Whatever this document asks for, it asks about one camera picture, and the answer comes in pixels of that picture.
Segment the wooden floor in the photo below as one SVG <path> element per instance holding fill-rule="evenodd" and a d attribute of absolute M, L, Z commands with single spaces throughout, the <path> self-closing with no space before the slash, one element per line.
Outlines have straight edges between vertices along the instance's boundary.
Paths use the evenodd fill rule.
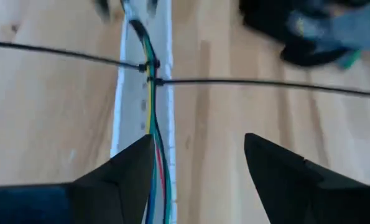
<path fill-rule="evenodd" d="M 370 90 L 370 54 L 342 72 L 283 64 L 237 0 L 173 1 L 173 77 L 269 78 Z M 370 100 L 255 86 L 175 89 L 180 223 L 268 223 L 244 156 L 256 133 L 370 184 Z"/>
<path fill-rule="evenodd" d="M 174 77 L 271 78 L 370 90 L 370 54 L 300 70 L 241 26 L 235 0 L 173 0 Z M 0 40 L 118 58 L 121 23 L 89 1 L 0 1 Z M 72 180 L 109 157 L 115 67 L 0 49 L 0 184 Z M 370 184 L 370 100 L 253 86 L 175 89 L 179 223 L 268 223 L 243 153 L 256 133 Z"/>

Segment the red wire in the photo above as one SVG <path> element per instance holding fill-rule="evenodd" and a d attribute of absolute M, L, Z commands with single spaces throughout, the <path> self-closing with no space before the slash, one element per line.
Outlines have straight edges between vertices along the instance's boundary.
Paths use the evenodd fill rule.
<path fill-rule="evenodd" d="M 157 161 L 158 161 L 161 184 L 162 184 L 162 193 L 165 196 L 165 178 L 164 178 L 164 173 L 162 172 L 160 149 L 159 149 L 159 146 L 157 144 L 155 144 L 155 148 L 157 149 Z"/>

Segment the wood grain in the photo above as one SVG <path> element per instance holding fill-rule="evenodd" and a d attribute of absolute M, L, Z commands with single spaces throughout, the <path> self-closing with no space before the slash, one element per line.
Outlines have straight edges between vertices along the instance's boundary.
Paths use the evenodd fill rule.
<path fill-rule="evenodd" d="M 0 40 L 118 58 L 120 36 L 90 1 L 0 1 Z M 116 80 L 114 66 L 0 49 L 0 184 L 73 180 L 106 161 Z"/>
<path fill-rule="evenodd" d="M 282 46 L 241 25 L 237 1 L 173 0 L 172 7 L 173 77 L 268 78 L 370 90 L 370 52 L 348 71 L 334 65 L 304 70 L 282 63 Z M 179 223 L 269 222 L 247 169 L 245 133 L 370 184 L 365 98 L 258 86 L 178 86 L 175 127 Z"/>

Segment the black object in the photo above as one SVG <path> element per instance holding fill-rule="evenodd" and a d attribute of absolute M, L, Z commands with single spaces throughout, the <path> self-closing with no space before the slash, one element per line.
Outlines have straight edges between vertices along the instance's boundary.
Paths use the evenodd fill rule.
<path fill-rule="evenodd" d="M 335 0 L 346 6 L 359 7 L 370 0 Z M 313 53 L 316 44 L 291 33 L 286 25 L 293 10 L 299 10 L 314 18 L 327 18 L 329 15 L 310 9 L 302 0 L 239 0 L 239 10 L 243 24 L 285 44 L 280 57 L 282 60 L 303 67 L 312 67 L 334 62 L 350 49 L 339 48 L 329 52 Z"/>
<path fill-rule="evenodd" d="M 0 223 L 141 223 L 153 148 L 145 135 L 72 183 L 0 187 Z"/>
<path fill-rule="evenodd" d="M 244 150 L 272 224 L 370 224 L 370 186 L 305 160 L 255 134 Z"/>

